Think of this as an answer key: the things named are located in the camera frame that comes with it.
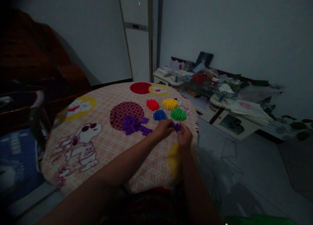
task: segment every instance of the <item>wall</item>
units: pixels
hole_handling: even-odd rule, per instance
[[[53,28],[91,85],[131,78],[118,0],[17,0],[15,6]]]
[[[313,119],[313,0],[163,0],[160,65],[170,57],[286,86],[274,114]]]

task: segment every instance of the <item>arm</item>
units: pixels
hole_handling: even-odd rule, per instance
[[[187,126],[180,123],[177,133],[178,144],[183,165],[185,194],[189,217],[192,224],[222,225],[214,203],[201,180],[200,174],[191,155],[192,133]]]
[[[160,121],[152,133],[90,176],[39,224],[95,223],[115,191],[131,179],[152,149],[174,130],[171,125],[172,120]]]

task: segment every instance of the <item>hand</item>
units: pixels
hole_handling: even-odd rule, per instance
[[[155,130],[152,132],[158,139],[164,139],[169,134],[174,131],[174,128],[172,128],[173,120],[171,119],[164,119],[159,122]]]
[[[187,150],[188,152],[190,152],[192,133],[189,128],[182,122],[180,123],[180,131],[177,132],[177,137],[180,150]]]

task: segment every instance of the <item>cartoon dog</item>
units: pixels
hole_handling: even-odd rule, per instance
[[[79,154],[78,162],[73,166],[81,165],[80,172],[89,170],[98,164],[97,153],[91,139],[98,135],[102,130],[100,123],[88,123],[81,126],[73,135],[62,138],[59,146],[55,149],[56,153],[52,157],[65,153],[68,161],[71,157]]]

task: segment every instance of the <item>cabinet drawer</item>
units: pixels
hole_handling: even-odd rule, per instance
[[[210,114],[209,112],[195,106],[196,112],[197,112],[197,116],[207,122],[209,122],[211,120],[211,118],[213,118],[213,115]]]

